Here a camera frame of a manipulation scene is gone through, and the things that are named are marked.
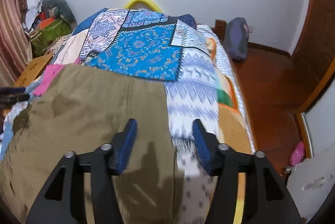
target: pink cloth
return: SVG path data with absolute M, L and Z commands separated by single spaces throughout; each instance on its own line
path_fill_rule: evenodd
M 79 64 L 79 57 L 76 59 L 74 64 Z M 49 85 L 53 81 L 53 79 L 57 76 L 57 74 L 63 69 L 65 65 L 48 65 L 43 73 L 43 79 L 41 84 L 36 87 L 36 89 L 32 92 L 34 96 L 41 96 L 45 93 L 45 91 L 49 88 Z

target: pink slipper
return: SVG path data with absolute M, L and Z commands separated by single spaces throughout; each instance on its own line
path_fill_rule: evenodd
M 295 166 L 303 161 L 305 157 L 305 146 L 304 142 L 300 141 L 297 146 L 295 147 L 295 150 L 291 154 L 290 157 L 290 165 Z

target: bed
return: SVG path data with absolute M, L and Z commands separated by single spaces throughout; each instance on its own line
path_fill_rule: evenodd
M 125 223 L 204 223 L 216 178 L 197 160 L 193 120 L 221 143 L 255 151 L 237 78 L 212 29 L 190 15 L 104 8 L 56 46 L 49 69 L 27 87 L 30 101 L 16 104 L 4 125 L 0 190 L 15 217 L 24 223 L 64 152 L 92 151 L 135 118 L 128 168 L 114 180 Z M 89 177 L 85 184 L 93 223 Z M 244 187 L 239 174 L 236 223 Z

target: khaki cloth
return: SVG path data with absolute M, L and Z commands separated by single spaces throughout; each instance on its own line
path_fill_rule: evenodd
M 65 152 L 95 150 L 129 118 L 137 120 L 137 138 L 127 170 L 113 177 L 124 222 L 173 223 L 182 194 L 176 180 L 182 183 L 183 176 L 175 176 L 164 84 L 78 65 L 66 66 L 14 121 L 14 138 L 0 164 L 1 195 L 13 214 L 25 221 Z M 89 182 L 85 196 L 93 223 Z

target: green fabric patch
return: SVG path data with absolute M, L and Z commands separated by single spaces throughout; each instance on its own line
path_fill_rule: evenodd
M 219 103 L 228 105 L 229 107 L 232 107 L 232 98 L 223 90 L 217 89 L 216 90 L 217 95 L 217 101 Z

